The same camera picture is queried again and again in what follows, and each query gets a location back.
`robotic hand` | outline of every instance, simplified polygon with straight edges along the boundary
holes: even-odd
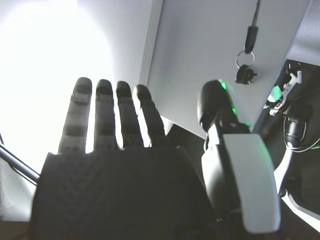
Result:
[[[233,240],[278,230],[270,156],[260,137],[238,122],[226,87],[208,82],[198,102],[208,136],[204,183],[184,149],[170,145],[148,89],[138,85],[133,92],[132,98],[129,85],[118,82],[115,121],[112,86],[100,80],[94,151],[85,154],[92,84],[77,81],[59,153],[48,154],[37,182],[30,239]],[[144,147],[138,118],[152,147]]]

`key ring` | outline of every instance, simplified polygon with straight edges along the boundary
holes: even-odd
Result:
[[[239,65],[239,63],[238,63],[238,58],[239,58],[239,56],[240,56],[242,53],[244,53],[244,52],[245,52],[245,50],[242,50],[241,52],[238,53],[238,55],[237,55],[236,58],[235,58],[235,65],[236,65],[236,67],[237,67],[238,69],[240,68],[240,65]],[[256,60],[256,56],[255,56],[254,52],[252,51],[252,52],[250,52],[250,54],[252,55],[253,60],[252,60],[251,65],[249,65],[249,67],[251,67],[251,66],[255,63],[255,60]]]

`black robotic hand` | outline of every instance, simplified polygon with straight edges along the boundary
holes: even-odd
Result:
[[[118,82],[96,88],[94,150],[85,154],[92,83],[79,78],[59,153],[48,154],[33,200],[32,240],[215,239],[206,190],[182,147],[170,146],[150,92]],[[135,108],[152,147],[144,148]],[[120,124],[123,147],[116,139]]]

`keychain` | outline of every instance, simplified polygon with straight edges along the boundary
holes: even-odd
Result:
[[[235,82],[237,84],[251,84],[252,81],[254,81],[257,77],[257,73],[252,68],[253,64],[255,63],[256,56],[253,52],[257,35],[258,35],[258,27],[257,27],[257,19],[258,19],[258,13],[260,8],[260,2],[261,0],[257,0],[256,2],[256,8],[254,12],[254,16],[252,19],[251,26],[248,27],[248,31],[246,34],[245,44],[244,44],[244,50],[238,53],[238,55],[235,58],[235,65],[239,69],[236,73]],[[252,63],[251,65],[243,64],[239,65],[239,56],[241,54],[251,54],[252,55]]]

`bright light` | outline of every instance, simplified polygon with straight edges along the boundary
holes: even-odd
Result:
[[[77,1],[21,5],[0,25],[0,132],[5,145],[41,171],[56,153],[76,80],[114,80],[106,36]],[[86,151],[93,149],[91,107]]]

